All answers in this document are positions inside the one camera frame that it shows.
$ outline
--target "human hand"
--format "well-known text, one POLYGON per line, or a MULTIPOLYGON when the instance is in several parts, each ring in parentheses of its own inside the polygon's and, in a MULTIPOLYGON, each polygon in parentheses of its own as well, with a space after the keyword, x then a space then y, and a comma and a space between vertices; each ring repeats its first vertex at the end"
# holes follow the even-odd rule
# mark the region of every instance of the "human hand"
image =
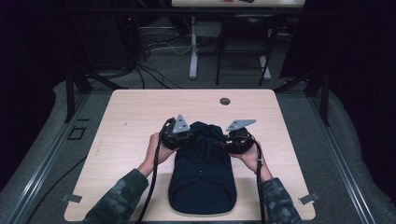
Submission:
MULTIPOLYGON (((151 135, 148 142, 148 150, 146 153, 146 158, 137 168, 140 171, 140 173, 142 173, 144 176, 149 176, 154 169, 155 150, 157 149, 159 139, 160 139, 159 133, 154 133, 151 135)), ((158 153, 158 164, 161 164, 164 161, 166 161, 176 150, 178 150, 178 148, 171 150, 166 146, 164 146, 163 144, 160 144, 160 151, 158 153)))
MULTIPOLYGON (((258 154, 257 154, 257 146, 256 144, 253 144, 253 146, 245 153, 243 154, 230 154, 231 157, 238 158, 241 160, 246 167, 253 171, 254 174, 257 174, 257 163, 258 163, 258 154)), ((268 169, 268 166, 265 162, 264 156, 262 155, 262 169, 261 169, 261 179, 262 181, 269 180, 272 177, 272 174, 270 170, 268 169)))

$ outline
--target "wooden table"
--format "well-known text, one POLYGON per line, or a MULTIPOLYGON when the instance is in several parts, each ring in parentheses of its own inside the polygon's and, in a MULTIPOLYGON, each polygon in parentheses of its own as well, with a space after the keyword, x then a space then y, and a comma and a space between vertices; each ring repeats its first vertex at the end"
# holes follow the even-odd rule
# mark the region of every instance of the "wooden table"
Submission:
MULTIPOLYGON (((69 202, 65 219, 82 220, 120 178, 144 159, 149 136, 159 132, 167 119, 178 114, 182 114, 189 124, 195 121, 216 124, 224 133, 235 119, 257 120, 247 129, 262 143, 270 170, 284 183, 302 219, 314 218, 313 205, 301 205, 298 201, 308 191, 273 91, 122 90, 114 91, 111 96, 73 192, 82 199, 79 203, 69 202), (228 98, 231 103, 222 105, 219 102, 221 98, 228 98)), ((167 190, 173 173, 174 155, 159 166, 145 221, 260 220, 255 175, 235 158, 232 158, 232 165, 237 201, 231 212, 196 216, 173 210, 167 190)), ((137 220, 148 191, 142 196, 131 220, 137 220)))

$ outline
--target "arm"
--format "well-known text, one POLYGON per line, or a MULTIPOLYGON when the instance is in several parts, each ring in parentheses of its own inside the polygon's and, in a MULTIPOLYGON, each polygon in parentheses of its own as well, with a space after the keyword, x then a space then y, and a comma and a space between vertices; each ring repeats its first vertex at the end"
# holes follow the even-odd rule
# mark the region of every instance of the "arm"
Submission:
MULTIPOLYGON (((149 185, 147 177, 153 171, 154 154, 159 134, 153 134, 148 143, 146 158, 137 169, 120 179, 87 213, 82 223, 126 223, 134 212, 140 197, 149 185)), ((174 150, 160 145, 158 163, 166 161, 174 150)))
MULTIPOLYGON (((231 154, 231 156, 240 159, 249 170, 256 174, 258 159, 256 145, 253 144, 253 147, 244 154, 231 154)), ((261 180, 263 201, 267 208, 269 222, 302 223, 290 195, 279 178, 273 178, 264 158, 262 158, 261 180)))

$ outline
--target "metal stand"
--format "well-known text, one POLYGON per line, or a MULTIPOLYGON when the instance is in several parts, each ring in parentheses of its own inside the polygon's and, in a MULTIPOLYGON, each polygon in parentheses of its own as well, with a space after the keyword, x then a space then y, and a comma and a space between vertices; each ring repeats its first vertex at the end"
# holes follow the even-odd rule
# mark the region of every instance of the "metal stand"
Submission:
MULTIPOLYGON (((260 66, 261 66, 261 67, 265 67, 265 63, 267 62, 265 56, 264 56, 264 55, 260 56, 260 57, 259 57, 259 60, 260 60, 260 66)), ((270 69, 269 69, 269 68, 267 68, 267 69, 265 70, 264 80, 265 80, 265 81, 271 81, 271 73, 270 73, 270 69)))
POLYGON ((318 93, 320 87, 321 95, 320 95, 320 117, 323 122, 329 126, 328 120, 328 107, 329 107, 329 86, 330 86, 330 75, 329 75, 330 67, 323 66, 317 69, 314 69, 310 72, 303 74, 302 76, 296 77, 290 82, 282 85, 276 89, 274 92, 282 92, 286 91, 297 83, 311 78, 308 85, 305 87, 304 93, 307 97, 314 97, 318 93))
POLYGON ((198 49, 195 17, 191 18, 191 49, 190 79, 196 79, 198 67, 198 49))

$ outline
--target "dark background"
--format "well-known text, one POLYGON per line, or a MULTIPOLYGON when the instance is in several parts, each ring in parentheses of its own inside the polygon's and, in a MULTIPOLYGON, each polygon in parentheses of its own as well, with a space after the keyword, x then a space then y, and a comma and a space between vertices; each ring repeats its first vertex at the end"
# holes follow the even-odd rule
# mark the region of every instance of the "dark background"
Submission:
MULTIPOLYGON (((347 6, 346 2, 306 0, 304 10, 340 9, 347 6)), ((85 54, 74 51, 56 17, 42 11, 47 1, 18 0, 1 4, 0 163, 3 188, 49 117, 55 101, 52 88, 64 81, 70 64, 83 61, 89 65, 103 65, 100 62, 103 58, 94 59, 94 48, 90 49, 84 42, 79 44, 86 49, 85 54)), ((301 76, 318 66, 330 52, 331 90, 341 99, 356 127, 362 159, 375 183, 395 203, 396 3, 375 1, 369 7, 357 4, 354 8, 356 17, 353 20, 349 17, 301 19, 282 76, 301 76), (339 40, 340 36, 344 41, 335 41, 341 44, 334 48, 334 39, 339 40)), ((99 22, 90 23, 89 27, 83 27, 83 23, 75 27, 77 32, 101 27, 99 22)), ((114 30, 117 26, 116 21, 106 24, 104 29, 114 30)), ((118 60, 109 64, 118 68, 127 66, 129 61, 124 59, 128 59, 129 49, 120 33, 109 33, 108 39, 114 40, 107 43, 114 47, 109 50, 120 55, 112 57, 118 60)))

